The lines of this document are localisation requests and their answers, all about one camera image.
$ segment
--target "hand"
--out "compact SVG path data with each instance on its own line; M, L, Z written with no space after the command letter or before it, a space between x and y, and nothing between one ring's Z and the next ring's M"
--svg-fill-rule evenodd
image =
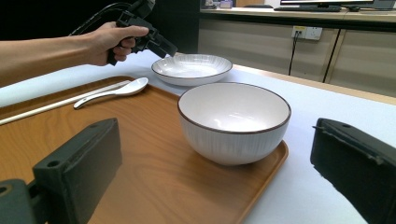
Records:
M106 65L109 50L115 53L114 58L123 62L131 53L135 45L134 37L144 36L149 29L140 26L117 27L115 22L107 22L97 30L88 33L92 38L92 51L89 54L88 63L93 65Z

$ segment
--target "white plate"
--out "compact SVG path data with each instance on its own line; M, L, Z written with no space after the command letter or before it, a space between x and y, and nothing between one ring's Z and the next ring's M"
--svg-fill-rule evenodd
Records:
M224 58L206 54L180 54L155 62L151 69L157 77L178 86L199 86L227 76L233 64Z

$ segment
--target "spoon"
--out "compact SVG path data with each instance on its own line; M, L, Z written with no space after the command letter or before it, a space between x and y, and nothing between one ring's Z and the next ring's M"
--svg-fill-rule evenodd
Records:
M136 93L142 91L148 83L149 83L148 78L146 78L146 77L138 78L138 79L126 84L125 86L114 90L114 91L103 91L103 92L99 92L99 93L87 96L85 98L82 98L81 100L77 101L74 104L74 108L79 109L83 104L87 103L88 101L102 97L102 96L136 94Z

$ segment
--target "ceramic bowl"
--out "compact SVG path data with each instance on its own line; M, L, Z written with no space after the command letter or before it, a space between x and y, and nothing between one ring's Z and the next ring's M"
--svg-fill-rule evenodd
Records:
M182 131L191 147L223 165L258 161L282 141L291 109L281 96L242 83L194 87L178 99Z
M157 77L178 86L199 86L221 80L233 64L225 59L206 54L180 54L155 62L151 69Z

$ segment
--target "table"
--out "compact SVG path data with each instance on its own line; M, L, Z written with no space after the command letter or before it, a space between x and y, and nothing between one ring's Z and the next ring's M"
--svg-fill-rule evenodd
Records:
M178 95L189 89L168 85L156 78L150 68L156 60L159 58L146 50L129 56L125 63L118 63L114 67L82 65L64 69L0 89L0 102L2 106L12 105L118 76L148 77L150 85ZM288 101L292 110L290 125L284 137L289 146L289 156L245 223L365 223L349 201L322 178L310 163L315 131L312 126L318 118L336 119L396 147L395 98L238 65L221 81L248 83L274 91ZM20 175L18 170L13 172L16 177Z

